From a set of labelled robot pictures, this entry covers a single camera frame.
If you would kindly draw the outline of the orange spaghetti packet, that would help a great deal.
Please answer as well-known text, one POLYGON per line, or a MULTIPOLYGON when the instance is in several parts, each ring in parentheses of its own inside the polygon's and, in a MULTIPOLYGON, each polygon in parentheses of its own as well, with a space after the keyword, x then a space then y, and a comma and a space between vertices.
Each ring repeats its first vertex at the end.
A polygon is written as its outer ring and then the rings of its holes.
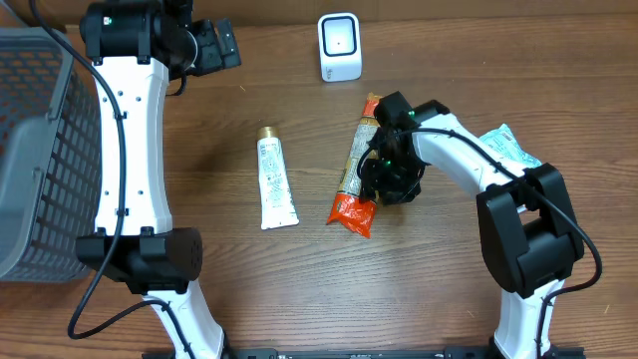
POLYGON ((359 120, 356 132, 341 179, 333 200, 327 223, 339 222, 349 230, 366 238, 371 237, 371 228, 376 214, 377 205, 373 199, 360 199, 361 180, 357 175, 357 165, 368 142, 374 137, 379 123, 374 117, 374 110, 379 104, 381 96, 369 93, 359 120))

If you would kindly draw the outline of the teal snack packet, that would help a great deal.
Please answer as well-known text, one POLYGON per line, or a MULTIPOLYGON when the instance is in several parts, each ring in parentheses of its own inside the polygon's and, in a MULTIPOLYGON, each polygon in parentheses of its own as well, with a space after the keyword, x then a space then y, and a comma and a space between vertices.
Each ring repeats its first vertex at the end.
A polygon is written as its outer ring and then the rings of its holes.
POLYGON ((485 133, 480 136, 479 139, 499 154, 524 165, 526 168, 537 168, 541 166, 539 159, 528 154, 521 148, 507 124, 502 124, 499 128, 485 133))

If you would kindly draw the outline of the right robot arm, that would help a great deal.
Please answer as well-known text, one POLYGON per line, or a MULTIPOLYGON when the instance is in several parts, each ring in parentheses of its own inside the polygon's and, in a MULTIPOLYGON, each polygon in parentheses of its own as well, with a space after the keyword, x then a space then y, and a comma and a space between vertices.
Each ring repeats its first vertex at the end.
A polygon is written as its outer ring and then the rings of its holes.
POLYGON ((483 261, 501 288, 498 326, 485 358, 581 358, 548 338, 554 292, 584 254, 560 172, 532 168, 490 148, 443 104, 411 106, 395 92, 374 110, 379 128, 359 160, 361 200, 412 201, 428 166, 477 202, 483 261))

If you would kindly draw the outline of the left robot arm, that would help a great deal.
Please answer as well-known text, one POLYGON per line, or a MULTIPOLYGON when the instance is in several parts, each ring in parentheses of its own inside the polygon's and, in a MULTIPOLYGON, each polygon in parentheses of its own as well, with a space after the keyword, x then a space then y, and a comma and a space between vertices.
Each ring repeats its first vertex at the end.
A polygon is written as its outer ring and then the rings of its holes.
POLYGON ((233 352, 198 282, 199 231, 174 225, 163 168, 168 84, 237 67, 228 19, 194 20, 189 1, 106 1, 88 7, 81 36, 101 111, 102 179, 95 228, 76 242, 98 278, 123 283, 158 315, 175 358, 233 352))

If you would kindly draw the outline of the white tube gold cap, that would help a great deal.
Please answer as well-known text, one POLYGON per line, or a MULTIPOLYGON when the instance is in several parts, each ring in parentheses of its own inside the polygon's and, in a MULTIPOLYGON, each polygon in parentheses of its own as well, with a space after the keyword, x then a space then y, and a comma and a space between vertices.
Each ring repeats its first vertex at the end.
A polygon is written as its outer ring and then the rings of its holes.
POLYGON ((276 128, 263 127, 257 131, 257 154, 261 229, 297 225, 299 218, 276 128))

